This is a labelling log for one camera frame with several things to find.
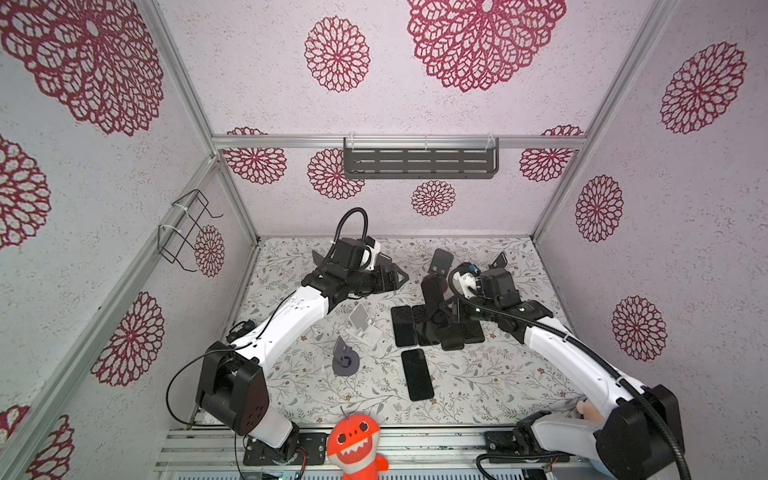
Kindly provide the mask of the phone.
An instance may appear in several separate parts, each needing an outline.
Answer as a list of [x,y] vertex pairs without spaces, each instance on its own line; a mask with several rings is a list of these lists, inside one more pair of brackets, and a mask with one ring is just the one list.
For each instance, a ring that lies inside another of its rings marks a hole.
[[405,348],[417,345],[412,307],[394,306],[390,310],[395,345]]
[[411,401],[434,398],[434,388],[426,355],[422,349],[411,349],[401,353],[408,395]]
[[444,351],[458,351],[465,346],[462,330],[458,324],[436,326],[435,334]]
[[485,334],[480,321],[462,323],[460,331],[465,344],[480,344],[485,341]]
[[427,275],[421,282],[421,290],[424,304],[427,308],[426,316],[428,319],[428,306],[446,300],[441,285],[441,278],[431,274]]
[[419,346],[434,346],[440,343],[434,332],[434,324],[426,316],[427,308],[425,305],[414,305],[412,315],[414,330]]

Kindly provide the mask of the black stand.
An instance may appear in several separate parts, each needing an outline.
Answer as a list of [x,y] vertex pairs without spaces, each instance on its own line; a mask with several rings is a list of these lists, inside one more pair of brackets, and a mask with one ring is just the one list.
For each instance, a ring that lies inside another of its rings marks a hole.
[[508,265],[508,259],[505,252],[500,252],[493,262],[488,266],[489,269],[505,269]]

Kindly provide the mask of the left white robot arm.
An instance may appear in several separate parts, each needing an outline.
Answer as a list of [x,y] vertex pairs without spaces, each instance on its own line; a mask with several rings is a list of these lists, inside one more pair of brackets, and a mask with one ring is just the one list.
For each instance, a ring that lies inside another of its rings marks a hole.
[[343,214],[331,247],[261,324],[197,356],[195,403],[235,435],[293,453],[298,426],[270,404],[266,377],[282,354],[312,325],[348,300],[394,292],[408,276],[369,236],[362,207]]

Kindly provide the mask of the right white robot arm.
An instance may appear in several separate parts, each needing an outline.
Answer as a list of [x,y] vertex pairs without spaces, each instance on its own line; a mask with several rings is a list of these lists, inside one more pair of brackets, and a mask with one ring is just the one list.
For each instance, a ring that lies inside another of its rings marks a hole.
[[429,273],[421,282],[425,318],[444,337],[469,321],[495,323],[570,380],[584,398],[576,417],[544,410],[518,421],[512,444],[478,459],[497,462],[582,457],[616,479],[653,479],[670,465],[692,476],[675,394],[622,372],[574,336],[551,310],[521,299],[512,274],[500,263],[481,270],[464,262]]

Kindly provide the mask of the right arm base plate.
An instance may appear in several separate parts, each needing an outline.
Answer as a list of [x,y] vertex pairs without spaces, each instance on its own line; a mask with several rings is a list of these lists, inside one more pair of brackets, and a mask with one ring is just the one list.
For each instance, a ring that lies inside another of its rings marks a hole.
[[541,447],[530,432],[513,428],[483,433],[486,455],[491,463],[503,462],[569,462],[571,456]]

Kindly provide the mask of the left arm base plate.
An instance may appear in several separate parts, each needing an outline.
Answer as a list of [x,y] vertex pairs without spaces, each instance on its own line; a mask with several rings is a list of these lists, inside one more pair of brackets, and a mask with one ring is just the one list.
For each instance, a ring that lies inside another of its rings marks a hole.
[[245,466],[317,466],[325,463],[328,435],[317,432],[291,434],[279,448],[248,438],[243,458]]

